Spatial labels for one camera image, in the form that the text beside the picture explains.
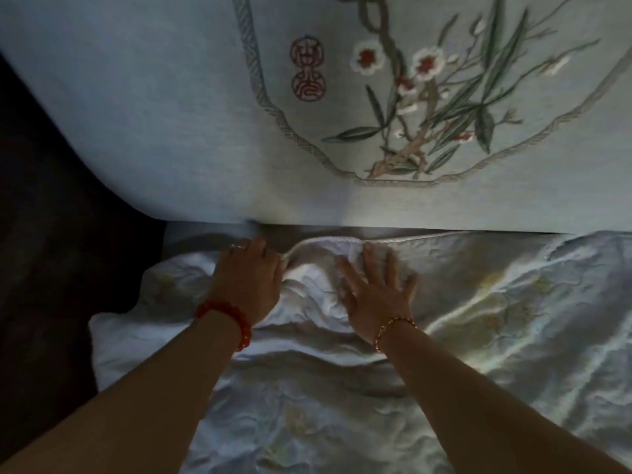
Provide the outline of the person's right hand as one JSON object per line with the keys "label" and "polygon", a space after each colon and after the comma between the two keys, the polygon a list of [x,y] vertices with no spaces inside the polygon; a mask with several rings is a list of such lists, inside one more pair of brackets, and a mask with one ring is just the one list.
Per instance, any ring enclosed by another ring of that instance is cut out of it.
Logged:
{"label": "person's right hand", "polygon": [[356,296],[355,302],[343,302],[339,296],[354,332],[381,352],[381,340],[395,324],[416,326],[410,306],[417,286],[417,274],[411,274],[403,285],[387,286],[385,262],[383,268],[378,266],[373,244],[364,244],[361,259],[364,273],[358,273],[365,282],[364,290]]}

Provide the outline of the person's left hand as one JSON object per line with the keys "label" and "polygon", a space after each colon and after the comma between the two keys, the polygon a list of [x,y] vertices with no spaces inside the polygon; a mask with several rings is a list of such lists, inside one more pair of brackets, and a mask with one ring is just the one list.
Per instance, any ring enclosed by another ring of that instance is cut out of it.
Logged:
{"label": "person's left hand", "polygon": [[271,248],[263,238],[224,249],[210,280],[208,298],[237,308],[250,326],[263,321],[280,298],[282,277],[272,277],[269,272],[266,249]]}

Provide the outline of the white embroidered quilt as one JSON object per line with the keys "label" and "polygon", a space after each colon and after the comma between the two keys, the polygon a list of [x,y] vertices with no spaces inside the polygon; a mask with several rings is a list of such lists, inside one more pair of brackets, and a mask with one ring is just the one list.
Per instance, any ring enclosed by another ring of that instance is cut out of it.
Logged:
{"label": "white embroidered quilt", "polygon": [[[420,276],[417,325],[632,470],[632,234],[374,242]],[[280,303],[222,375],[179,474],[453,474],[393,367],[352,331],[331,236],[285,253]]]}

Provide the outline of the person's right forearm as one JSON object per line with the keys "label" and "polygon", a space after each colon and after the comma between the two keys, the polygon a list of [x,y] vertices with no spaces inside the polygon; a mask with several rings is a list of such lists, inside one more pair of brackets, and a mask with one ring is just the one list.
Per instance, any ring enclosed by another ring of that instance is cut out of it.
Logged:
{"label": "person's right forearm", "polygon": [[402,320],[375,338],[455,474],[632,474]]}

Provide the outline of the person's left forearm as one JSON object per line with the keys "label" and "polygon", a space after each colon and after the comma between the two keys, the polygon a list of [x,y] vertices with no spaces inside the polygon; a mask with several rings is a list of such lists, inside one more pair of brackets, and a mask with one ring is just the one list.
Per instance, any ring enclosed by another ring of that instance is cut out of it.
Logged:
{"label": "person's left forearm", "polygon": [[247,324],[218,311],[8,461],[0,474],[178,474]]}

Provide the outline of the grey bed sheet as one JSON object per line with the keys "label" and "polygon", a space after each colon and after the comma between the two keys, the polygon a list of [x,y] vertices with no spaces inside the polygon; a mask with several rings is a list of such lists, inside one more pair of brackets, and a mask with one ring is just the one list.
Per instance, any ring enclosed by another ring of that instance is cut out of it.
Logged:
{"label": "grey bed sheet", "polygon": [[216,259],[221,248],[261,236],[288,259],[286,280],[339,278],[334,258],[361,267],[361,251],[374,247],[377,265],[394,253],[401,276],[484,277],[503,273],[515,263],[549,258],[550,252],[576,238],[572,234],[423,230],[403,228],[315,227],[307,225],[213,224],[169,222],[164,235],[165,259],[189,253],[209,253]]}

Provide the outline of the blue floral embroidered headboard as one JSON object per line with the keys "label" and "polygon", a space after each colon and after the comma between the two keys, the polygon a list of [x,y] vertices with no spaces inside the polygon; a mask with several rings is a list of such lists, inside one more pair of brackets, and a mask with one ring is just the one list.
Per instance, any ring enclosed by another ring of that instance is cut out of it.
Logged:
{"label": "blue floral embroidered headboard", "polygon": [[0,54],[165,220],[632,230],[632,0],[0,0]]}

